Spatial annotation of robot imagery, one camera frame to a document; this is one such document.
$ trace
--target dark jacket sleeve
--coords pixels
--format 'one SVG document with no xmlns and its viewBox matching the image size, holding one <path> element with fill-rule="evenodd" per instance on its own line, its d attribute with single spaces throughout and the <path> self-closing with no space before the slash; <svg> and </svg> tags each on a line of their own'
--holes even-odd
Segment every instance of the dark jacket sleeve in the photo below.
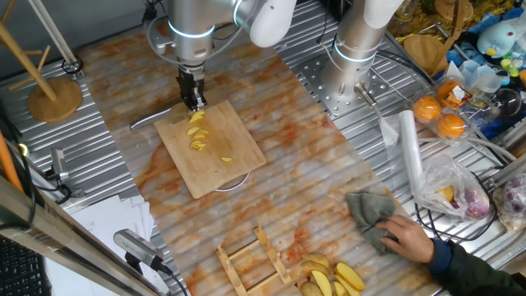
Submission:
<svg viewBox="0 0 526 296">
<path fill-rule="evenodd" d="M 435 280 L 451 295 L 470 295 L 483 286 L 500 286 L 523 292 L 511 275 L 494 270 L 484 260 L 467 254 L 460 245 L 451 241 L 445 243 L 433 240 L 433 243 L 435 258 L 427 267 Z"/>
</svg>

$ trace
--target rag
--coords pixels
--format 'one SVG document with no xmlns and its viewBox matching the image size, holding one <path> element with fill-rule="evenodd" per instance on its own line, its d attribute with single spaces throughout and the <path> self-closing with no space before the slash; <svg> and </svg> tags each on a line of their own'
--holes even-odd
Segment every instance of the rag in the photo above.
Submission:
<svg viewBox="0 0 526 296">
<path fill-rule="evenodd" d="M 375 227 L 378 222 L 394 214 L 396 205 L 393 200 L 376 194 L 358 192 L 349 193 L 346 196 L 346 201 L 363 238 L 372 243 L 379 255 L 393 253 L 380 241 L 380 238 L 389 237 L 396 241 L 398 239 L 389 231 Z"/>
</svg>

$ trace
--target hand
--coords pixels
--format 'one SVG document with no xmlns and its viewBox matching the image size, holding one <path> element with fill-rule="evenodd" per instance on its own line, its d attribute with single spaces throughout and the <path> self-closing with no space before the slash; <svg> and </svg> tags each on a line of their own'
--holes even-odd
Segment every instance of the hand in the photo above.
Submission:
<svg viewBox="0 0 526 296">
<path fill-rule="evenodd" d="M 380 238 L 380 241 L 400 256 L 420 263 L 430 263 L 435 257 L 435 244 L 420 224 L 401 215 L 392 215 L 376 227 L 387 229 L 398 238 L 398 242 L 387 237 Z"/>
</svg>

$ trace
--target blue plush toy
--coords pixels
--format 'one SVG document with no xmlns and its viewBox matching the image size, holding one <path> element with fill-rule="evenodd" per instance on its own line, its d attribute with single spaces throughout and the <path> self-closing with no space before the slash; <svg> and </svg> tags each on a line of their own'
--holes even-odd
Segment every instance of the blue plush toy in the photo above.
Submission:
<svg viewBox="0 0 526 296">
<path fill-rule="evenodd" d="M 492 58 L 502 58 L 511 50 L 516 38 L 513 26 L 506 23 L 498 23 L 487 28 L 480 35 L 477 48 L 480 53 L 485 53 Z"/>
</svg>

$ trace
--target orange tube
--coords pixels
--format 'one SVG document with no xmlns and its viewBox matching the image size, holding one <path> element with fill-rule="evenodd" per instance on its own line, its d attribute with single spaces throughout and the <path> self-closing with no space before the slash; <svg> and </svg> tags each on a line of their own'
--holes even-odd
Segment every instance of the orange tube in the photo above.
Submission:
<svg viewBox="0 0 526 296">
<path fill-rule="evenodd" d="M 6 140 L 3 138 L 2 132 L 0 132 L 0 160 L 2 161 L 3 169 L 6 171 L 7 180 L 24 193 L 24 189 L 22 189 L 22 184 L 16 174 L 15 165 L 13 164 L 13 159 L 11 158 L 9 148 L 7 147 Z"/>
</svg>

